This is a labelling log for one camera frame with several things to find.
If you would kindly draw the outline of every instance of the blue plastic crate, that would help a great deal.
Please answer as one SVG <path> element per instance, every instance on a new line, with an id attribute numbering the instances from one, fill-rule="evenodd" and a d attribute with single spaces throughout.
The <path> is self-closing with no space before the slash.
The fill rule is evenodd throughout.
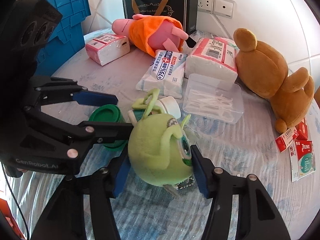
<path id="1" fill-rule="evenodd" d="M 36 75 L 51 76 L 84 47 L 81 22 L 91 15 L 88 0 L 47 0 L 62 14 L 48 44 L 39 51 Z"/>

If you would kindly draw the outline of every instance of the camera lens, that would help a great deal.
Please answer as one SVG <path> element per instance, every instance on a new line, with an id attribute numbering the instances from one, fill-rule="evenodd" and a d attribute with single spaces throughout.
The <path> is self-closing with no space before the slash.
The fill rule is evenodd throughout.
<path id="1" fill-rule="evenodd" d="M 48 26 L 48 23 L 44 23 L 40 29 L 38 30 L 37 34 L 36 34 L 36 37 L 35 37 L 35 43 L 36 44 L 44 35 L 45 31 L 47 30 L 47 26 Z"/>
<path id="2" fill-rule="evenodd" d="M 36 22 L 32 22 L 28 28 L 25 30 L 22 39 L 21 39 L 21 45 L 24 45 L 27 43 L 27 41 L 30 39 L 33 31 L 35 30 Z"/>
<path id="3" fill-rule="evenodd" d="M 51 36 L 52 32 L 53 32 L 53 27 L 51 27 L 51 28 L 48 30 L 47 34 L 46 34 L 45 37 L 44 37 L 44 41 L 46 41 L 47 39 L 49 39 L 49 37 Z"/>

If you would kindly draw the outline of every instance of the plastic container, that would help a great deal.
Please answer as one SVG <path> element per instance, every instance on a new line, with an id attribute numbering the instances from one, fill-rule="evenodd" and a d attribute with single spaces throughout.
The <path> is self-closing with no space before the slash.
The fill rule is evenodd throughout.
<path id="1" fill-rule="evenodd" d="M 191 74 L 182 108 L 188 114 L 234 124 L 244 113 L 241 88 L 231 82 Z"/>
<path id="2" fill-rule="evenodd" d="M 63 15 L 48 44 L 39 51 L 36 75 L 51 76 L 84 47 L 81 22 L 91 15 L 88 0 L 47 0 Z"/>
<path id="3" fill-rule="evenodd" d="M 96 109 L 89 118 L 89 121 L 95 122 L 123 122 L 120 109 L 115 105 L 105 105 Z M 104 143 L 104 147 L 111 151 L 122 150 L 126 140 L 115 141 L 114 143 Z"/>
<path id="4" fill-rule="evenodd" d="M 173 117 L 177 120 L 179 120 L 181 117 L 179 105 L 172 96 L 157 100 L 155 106 L 159 106 L 166 114 L 173 115 Z M 128 116 L 133 126 L 135 126 L 137 122 L 140 121 L 144 114 L 144 111 L 144 109 L 132 109 L 128 111 Z"/>

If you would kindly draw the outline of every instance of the green container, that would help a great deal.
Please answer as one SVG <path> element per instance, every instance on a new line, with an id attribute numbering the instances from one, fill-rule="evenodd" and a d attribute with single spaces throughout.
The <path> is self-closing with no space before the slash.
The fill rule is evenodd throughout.
<path id="1" fill-rule="evenodd" d="M 105 105 L 99 107 L 95 110 L 89 118 L 89 121 L 95 122 L 122 122 L 124 123 L 124 119 L 121 115 L 120 109 L 115 105 Z M 122 150 L 127 140 L 115 141 L 114 143 L 104 143 L 104 147 L 106 147 L 110 151 L 118 151 Z"/>

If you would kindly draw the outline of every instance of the black cable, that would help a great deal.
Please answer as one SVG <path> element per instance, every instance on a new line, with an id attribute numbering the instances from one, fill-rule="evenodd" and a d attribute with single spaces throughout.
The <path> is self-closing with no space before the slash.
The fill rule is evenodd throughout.
<path id="1" fill-rule="evenodd" d="M 25 218 L 24 218 L 24 216 L 23 216 L 23 213 L 22 213 L 21 208 L 20 208 L 20 206 L 19 206 L 19 204 L 18 204 L 18 201 L 17 201 L 16 197 L 14 196 L 14 194 L 13 194 L 13 192 L 12 192 L 12 189 L 11 189 L 11 187 L 10 187 L 10 184 L 9 184 L 9 181 L 8 181 L 8 178 L 7 178 L 7 174 L 6 174 L 5 171 L 4 171 L 3 163 L 1 163 L 1 165 L 2 165 L 2 171 L 3 171 L 3 174 L 4 174 L 5 182 L 7 183 L 7 186 L 9 187 L 9 190 L 10 190 L 10 192 L 11 192 L 11 195 L 12 195 L 12 197 L 13 197 L 13 200 L 14 200 L 14 202 L 16 203 L 18 209 L 19 209 L 20 215 L 22 216 L 22 220 L 23 220 L 23 222 L 24 222 L 24 226 L 26 227 L 27 240 L 30 240 L 30 234 L 29 234 L 29 228 L 28 228 L 27 222 L 26 222 L 26 220 L 25 220 Z"/>

